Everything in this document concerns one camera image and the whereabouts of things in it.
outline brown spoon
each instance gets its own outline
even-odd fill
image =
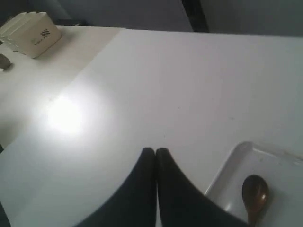
[[[251,227],[256,226],[268,197],[268,185],[262,177],[250,175],[245,179],[242,186],[242,198],[248,215],[248,224]]]

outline white table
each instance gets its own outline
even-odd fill
[[[241,141],[303,155],[302,57],[298,38],[120,31],[0,155],[12,226],[76,224],[143,147],[202,192]]]
[[[6,147],[122,29],[59,26],[62,38],[37,59],[0,53],[14,67],[0,72],[0,144]]]

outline spoon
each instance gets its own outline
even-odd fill
[[[242,186],[242,198],[248,215],[248,224],[251,227],[256,226],[268,197],[268,185],[262,177],[250,175],[245,179]]]

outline plastic tray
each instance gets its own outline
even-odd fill
[[[241,190],[245,178],[257,174],[268,183],[270,197],[259,227],[303,226],[303,160],[285,151],[239,144],[229,155],[206,195],[227,212],[247,221]]]

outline wooden spoon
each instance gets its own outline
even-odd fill
[[[268,185],[262,177],[250,175],[245,179],[242,186],[242,198],[248,215],[248,224],[251,227],[256,226],[268,197]]]

